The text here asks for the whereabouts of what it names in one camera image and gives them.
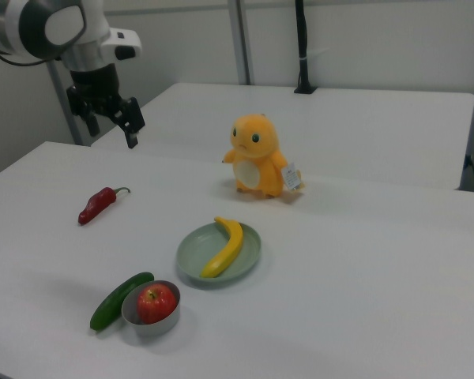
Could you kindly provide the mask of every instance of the pepper stem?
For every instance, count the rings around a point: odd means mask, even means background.
[[[118,192],[121,190],[127,190],[128,192],[131,192],[130,189],[126,187],[119,187],[119,188],[113,189],[114,193],[116,194],[118,194]]]

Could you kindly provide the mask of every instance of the red apple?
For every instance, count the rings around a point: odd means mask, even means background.
[[[171,289],[162,283],[147,286],[139,294],[137,314],[145,324],[163,320],[174,312],[177,300]]]

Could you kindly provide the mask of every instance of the green cucumber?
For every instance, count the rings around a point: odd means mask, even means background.
[[[112,324],[121,314],[121,305],[125,301],[125,297],[141,284],[154,279],[151,272],[141,272],[129,278],[102,301],[93,314],[89,327],[99,332]]]

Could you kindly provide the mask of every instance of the green plate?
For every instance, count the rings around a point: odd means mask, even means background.
[[[189,233],[177,250],[177,265],[190,278],[201,282],[225,282],[251,270],[261,252],[261,239],[255,229],[241,223],[244,233],[243,247],[237,258],[216,278],[201,278],[207,262],[228,243],[228,233],[218,223],[210,223]]]

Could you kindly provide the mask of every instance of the banana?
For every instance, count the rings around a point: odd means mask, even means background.
[[[222,217],[215,217],[214,221],[223,225],[230,239],[227,245],[205,265],[200,274],[202,278],[215,278],[221,274],[237,258],[243,247],[244,234],[240,223]]]

